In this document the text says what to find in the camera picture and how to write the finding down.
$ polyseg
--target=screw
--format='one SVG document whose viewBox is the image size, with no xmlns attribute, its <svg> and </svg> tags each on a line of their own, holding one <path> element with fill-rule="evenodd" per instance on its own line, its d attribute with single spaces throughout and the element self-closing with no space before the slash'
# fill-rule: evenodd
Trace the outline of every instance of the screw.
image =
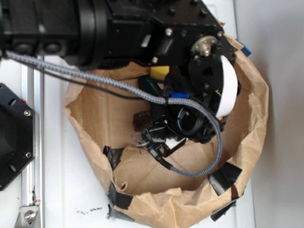
<svg viewBox="0 0 304 228">
<path fill-rule="evenodd" d="M 36 216 L 35 212 L 29 210 L 27 213 L 25 213 L 24 218 L 26 221 L 31 221 L 35 219 L 35 216 Z"/>
<path fill-rule="evenodd" d="M 219 31 L 218 32 L 218 37 L 222 37 L 224 35 L 224 32 L 223 31 Z"/>
<path fill-rule="evenodd" d="M 207 83 L 205 84 L 204 87 L 205 87 L 206 90 L 208 90 L 210 88 L 209 84 L 207 84 Z"/>
<path fill-rule="evenodd" d="M 174 7 L 170 7 L 168 9 L 168 13 L 170 13 L 171 15 L 174 15 L 176 13 L 176 9 Z"/>
<path fill-rule="evenodd" d="M 30 116 L 32 116 L 32 112 L 30 110 L 26 110 L 26 111 L 24 111 L 24 115 L 26 117 L 30 117 Z"/>
<path fill-rule="evenodd" d="M 209 47 L 209 45 L 204 44 L 201 52 L 202 56 L 208 57 L 211 54 L 211 48 Z"/>
<path fill-rule="evenodd" d="M 158 63 L 158 58 L 157 57 L 153 57 L 152 58 L 152 63 L 157 64 Z"/>
<path fill-rule="evenodd" d="M 206 9 L 201 9 L 201 11 L 199 12 L 199 14 L 202 16 L 202 17 L 205 17 L 208 15 L 208 11 Z"/>
<path fill-rule="evenodd" d="M 166 36 L 168 36 L 168 37 L 172 36 L 172 34 L 173 34 L 173 29 L 171 29 L 171 28 L 166 28 L 165 34 L 166 34 Z"/>
<path fill-rule="evenodd" d="M 199 0 L 191 0 L 191 3 L 195 6 L 198 4 L 198 2 L 199 2 Z"/>
</svg>

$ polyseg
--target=black cable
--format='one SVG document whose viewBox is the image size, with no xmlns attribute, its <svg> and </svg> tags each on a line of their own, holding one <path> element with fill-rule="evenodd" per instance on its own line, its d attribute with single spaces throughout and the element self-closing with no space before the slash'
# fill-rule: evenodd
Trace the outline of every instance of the black cable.
<svg viewBox="0 0 304 228">
<path fill-rule="evenodd" d="M 69 78 L 66 78 L 66 77 L 63 77 L 63 76 L 60 76 L 58 74 L 54 74 L 54 73 L 51 73 L 49 71 L 46 71 L 44 69 L 40 69 L 40 68 L 37 68 L 35 66 L 31 66 L 31 65 L 28 65 L 28 64 L 25 64 L 26 66 L 30 67 L 30 68 L 33 68 L 43 74 L 46 74 L 46 75 L 49 75 L 49 76 L 52 76 L 52 77 L 55 77 L 55 78 L 58 78 L 58 79 L 61 79 L 63 81 L 67 81 L 67 82 L 70 82 L 70 83 L 74 83 L 74 84 L 77 84 L 77 85 L 81 85 L 81 86 L 86 86 L 86 87 L 89 87 L 89 88 L 92 88 L 92 89 L 96 89 L 96 90 L 100 90 L 100 91 L 103 91 L 103 92 L 106 92 L 106 93 L 109 93 L 111 95 L 114 95 L 114 96 L 117 96 L 119 98 L 122 98 L 122 99 L 127 99 L 127 100 L 143 100 L 142 98 L 140 97 L 135 97 L 135 96 L 124 96 L 124 95 L 121 95 L 121 94 L 118 94 L 116 92 L 113 92 L 111 90 L 108 90 L 108 89 L 105 89 L 105 88 L 102 88 L 100 86 L 96 86 L 96 85 L 92 85 L 92 84 L 88 84 L 88 83 L 84 83 L 84 82 L 78 82 L 76 80 L 73 80 L 73 79 L 69 79 Z"/>
</svg>

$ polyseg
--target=brown paper bag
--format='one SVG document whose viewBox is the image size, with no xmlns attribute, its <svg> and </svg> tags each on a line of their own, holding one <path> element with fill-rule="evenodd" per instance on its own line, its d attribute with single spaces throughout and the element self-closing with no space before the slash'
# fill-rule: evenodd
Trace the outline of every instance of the brown paper bag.
<svg viewBox="0 0 304 228">
<path fill-rule="evenodd" d="M 188 178 L 161 166 L 147 151 L 133 147 L 133 115 L 149 110 L 145 101 L 123 100 L 107 93 L 71 84 L 65 97 L 65 112 L 76 129 L 81 145 L 106 192 L 132 195 L 128 208 L 117 211 L 136 222 L 154 228 L 188 228 L 212 215 L 232 199 L 241 197 L 261 155 L 268 118 L 268 86 L 241 51 L 243 46 L 228 37 L 235 47 L 235 69 L 242 84 L 241 94 L 223 132 L 223 156 L 218 167 L 229 162 L 242 169 L 234 186 L 218 196 L 208 178 Z M 123 79 L 133 86 L 148 68 L 131 64 L 126 68 L 95 73 Z M 124 95 L 118 89 L 110 88 Z M 112 171 L 104 146 L 125 148 L 121 162 Z M 177 168 L 198 172 L 215 157 L 216 140 L 200 144 L 187 142 L 167 161 Z"/>
</svg>

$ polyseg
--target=black metal bracket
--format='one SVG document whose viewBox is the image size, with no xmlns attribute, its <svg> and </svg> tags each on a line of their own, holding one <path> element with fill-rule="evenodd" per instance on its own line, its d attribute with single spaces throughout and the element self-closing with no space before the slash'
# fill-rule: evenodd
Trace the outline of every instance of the black metal bracket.
<svg viewBox="0 0 304 228">
<path fill-rule="evenodd" d="M 0 191 L 34 159 L 34 111 L 0 83 Z"/>
</svg>

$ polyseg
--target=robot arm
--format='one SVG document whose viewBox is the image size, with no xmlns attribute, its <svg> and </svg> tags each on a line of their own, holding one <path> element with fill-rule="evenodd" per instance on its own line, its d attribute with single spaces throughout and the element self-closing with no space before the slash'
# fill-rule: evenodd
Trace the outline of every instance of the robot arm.
<svg viewBox="0 0 304 228">
<path fill-rule="evenodd" d="M 238 92 L 233 47 L 200 0 L 2 0 L 0 49 L 4 57 L 7 50 L 58 55 L 82 70 L 130 61 L 168 65 L 164 90 L 154 95 L 183 94 L 208 108 L 221 127 Z M 139 86 L 157 88 L 148 77 Z M 215 134 L 202 114 L 182 105 L 152 105 L 151 114 L 154 123 L 142 136 L 154 157 L 161 146 L 168 156 L 184 138 L 206 143 Z"/>
</svg>

